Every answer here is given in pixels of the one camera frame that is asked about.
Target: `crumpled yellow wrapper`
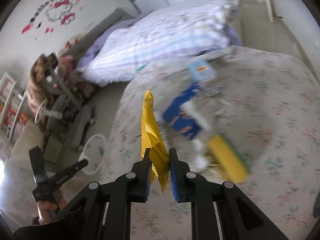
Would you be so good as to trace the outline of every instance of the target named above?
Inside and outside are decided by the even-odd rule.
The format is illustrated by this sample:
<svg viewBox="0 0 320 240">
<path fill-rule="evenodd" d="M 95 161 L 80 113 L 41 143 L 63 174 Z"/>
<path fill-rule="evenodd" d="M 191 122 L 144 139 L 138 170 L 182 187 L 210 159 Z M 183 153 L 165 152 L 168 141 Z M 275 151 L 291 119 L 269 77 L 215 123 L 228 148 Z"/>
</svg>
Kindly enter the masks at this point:
<svg viewBox="0 0 320 240">
<path fill-rule="evenodd" d="M 162 193 L 169 178 L 170 159 L 161 138 L 158 125 L 153 114 L 153 95 L 150 91 L 144 94 L 141 116 L 141 158 L 143 160 L 146 148 L 151 148 L 149 158 L 152 162 L 152 177 L 157 177 Z"/>
</svg>

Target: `floor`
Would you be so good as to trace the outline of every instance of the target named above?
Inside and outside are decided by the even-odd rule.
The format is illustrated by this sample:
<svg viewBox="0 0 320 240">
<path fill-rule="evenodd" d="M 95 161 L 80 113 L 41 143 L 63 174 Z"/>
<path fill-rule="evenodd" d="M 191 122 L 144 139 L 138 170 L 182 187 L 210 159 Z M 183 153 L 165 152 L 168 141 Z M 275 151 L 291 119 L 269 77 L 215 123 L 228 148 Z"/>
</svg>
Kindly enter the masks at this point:
<svg viewBox="0 0 320 240">
<path fill-rule="evenodd" d="M 294 55 L 308 65 L 299 43 L 279 17 L 274 17 L 274 22 L 268 22 L 265 6 L 252 1 L 241 1 L 239 20 L 233 27 L 237 30 L 246 47 L 271 52 L 287 53 Z M 94 106 L 96 123 L 88 126 L 82 144 L 94 134 L 101 133 L 108 140 L 113 120 L 122 93 L 128 83 L 119 82 L 97 89 L 89 100 L 89 105 Z M 76 162 L 80 152 L 63 154 L 60 160 L 60 169 L 66 168 Z M 85 177 L 86 181 L 98 180 L 99 175 Z"/>
</svg>

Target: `purple blanket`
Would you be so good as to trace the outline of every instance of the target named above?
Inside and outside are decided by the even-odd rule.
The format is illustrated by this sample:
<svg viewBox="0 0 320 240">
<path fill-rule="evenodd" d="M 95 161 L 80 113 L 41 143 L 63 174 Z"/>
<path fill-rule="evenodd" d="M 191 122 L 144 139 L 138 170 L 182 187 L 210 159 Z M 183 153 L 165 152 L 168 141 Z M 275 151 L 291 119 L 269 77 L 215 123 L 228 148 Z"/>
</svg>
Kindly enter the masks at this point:
<svg viewBox="0 0 320 240">
<path fill-rule="evenodd" d="M 106 43 L 107 38 L 113 31 L 120 28 L 130 27 L 134 25 L 136 22 L 138 22 L 139 20 L 143 19 L 148 14 L 149 13 L 142 13 L 137 18 L 121 21 L 112 25 L 109 29 L 105 31 L 105 33 L 103 33 L 103 35 L 101 35 L 95 41 L 92 47 L 90 47 L 87 50 L 84 56 L 79 60 L 77 68 L 83 68 L 86 65 L 88 65 L 91 61 L 93 61 L 93 59 L 98 55 L 99 51 L 102 49 L 103 45 Z"/>
</svg>

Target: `pink plush toy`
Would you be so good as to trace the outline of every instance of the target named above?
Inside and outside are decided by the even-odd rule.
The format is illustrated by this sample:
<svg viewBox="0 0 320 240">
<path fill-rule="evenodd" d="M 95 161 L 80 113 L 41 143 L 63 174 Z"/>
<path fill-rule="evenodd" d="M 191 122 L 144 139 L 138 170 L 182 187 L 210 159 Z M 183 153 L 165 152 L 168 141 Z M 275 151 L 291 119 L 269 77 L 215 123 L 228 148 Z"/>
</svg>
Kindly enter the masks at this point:
<svg viewBox="0 0 320 240">
<path fill-rule="evenodd" d="M 89 98 L 94 91 L 92 84 L 89 84 L 84 80 L 81 74 L 77 70 L 73 70 L 72 61 L 74 57 L 67 55 L 60 57 L 58 65 L 58 76 L 68 81 L 72 90 L 77 91 L 80 89 L 86 98 Z"/>
</svg>

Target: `sponge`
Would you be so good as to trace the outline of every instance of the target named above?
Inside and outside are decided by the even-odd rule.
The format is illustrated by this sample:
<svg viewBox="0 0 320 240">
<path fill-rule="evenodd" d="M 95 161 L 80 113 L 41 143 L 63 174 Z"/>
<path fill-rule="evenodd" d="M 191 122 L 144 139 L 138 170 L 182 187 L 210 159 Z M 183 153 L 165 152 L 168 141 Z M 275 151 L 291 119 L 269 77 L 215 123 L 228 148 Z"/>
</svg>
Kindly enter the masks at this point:
<svg viewBox="0 0 320 240">
<path fill-rule="evenodd" d="M 242 182 L 249 175 L 249 168 L 225 135 L 214 135 L 208 141 L 208 148 L 232 182 Z"/>
</svg>

